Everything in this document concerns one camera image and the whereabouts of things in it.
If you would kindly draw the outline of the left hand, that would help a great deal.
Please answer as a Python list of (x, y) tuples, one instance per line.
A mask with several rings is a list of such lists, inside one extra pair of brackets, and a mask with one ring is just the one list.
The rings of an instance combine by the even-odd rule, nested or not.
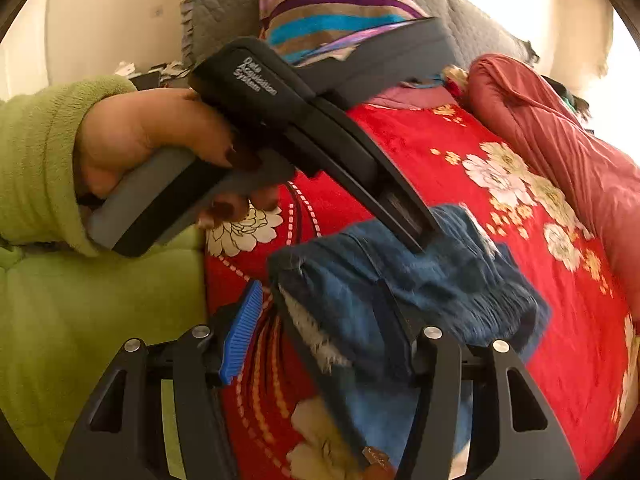
[(70, 221), (88, 211), (79, 201), (107, 198), (132, 170), (163, 148), (185, 148), (217, 168), (254, 172), (258, 156), (233, 137), (221, 114), (193, 91), (155, 89), (108, 96), (98, 87), (70, 94), (77, 126), (70, 149), (67, 188), (58, 207)]

